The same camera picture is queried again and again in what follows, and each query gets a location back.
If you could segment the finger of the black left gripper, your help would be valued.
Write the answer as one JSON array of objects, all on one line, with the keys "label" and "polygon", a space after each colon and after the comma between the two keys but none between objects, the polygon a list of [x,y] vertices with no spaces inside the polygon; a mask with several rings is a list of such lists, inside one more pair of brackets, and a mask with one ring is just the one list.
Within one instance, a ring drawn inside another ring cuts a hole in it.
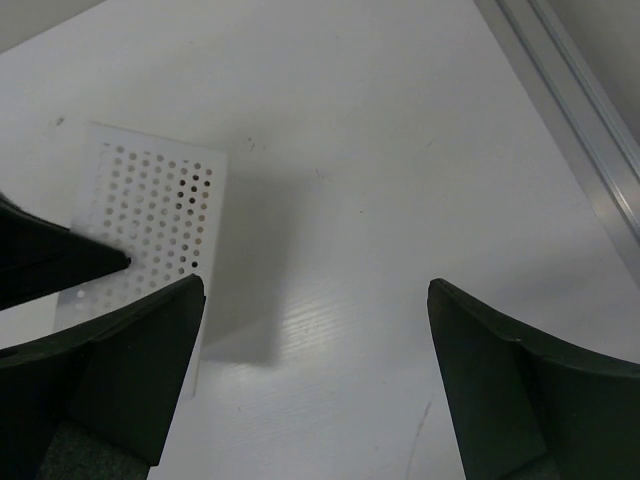
[{"label": "finger of the black left gripper", "polygon": [[122,271],[130,263],[121,250],[1,199],[3,310]]}]

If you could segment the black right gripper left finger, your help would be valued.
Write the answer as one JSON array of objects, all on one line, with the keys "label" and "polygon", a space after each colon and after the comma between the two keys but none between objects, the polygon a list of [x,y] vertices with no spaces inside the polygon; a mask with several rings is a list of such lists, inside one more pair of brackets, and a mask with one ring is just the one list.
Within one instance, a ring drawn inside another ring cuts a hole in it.
[{"label": "black right gripper left finger", "polygon": [[1,352],[4,479],[145,479],[160,462],[205,307],[197,275]]}]

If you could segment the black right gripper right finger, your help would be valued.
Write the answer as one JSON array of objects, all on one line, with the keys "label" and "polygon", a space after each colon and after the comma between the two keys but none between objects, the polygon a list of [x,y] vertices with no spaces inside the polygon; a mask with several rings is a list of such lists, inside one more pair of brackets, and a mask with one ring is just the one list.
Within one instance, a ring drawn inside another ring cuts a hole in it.
[{"label": "black right gripper right finger", "polygon": [[513,319],[444,279],[431,334],[469,479],[636,479],[639,367]]}]

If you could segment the white perforated plastic box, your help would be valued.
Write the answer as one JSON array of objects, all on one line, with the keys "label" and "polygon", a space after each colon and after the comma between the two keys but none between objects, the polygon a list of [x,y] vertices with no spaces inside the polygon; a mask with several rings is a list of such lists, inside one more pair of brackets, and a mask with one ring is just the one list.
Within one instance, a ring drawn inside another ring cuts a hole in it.
[{"label": "white perforated plastic box", "polygon": [[71,229],[123,251],[131,263],[62,291],[55,330],[118,310],[191,274],[209,291],[228,167],[220,151],[90,124]]}]

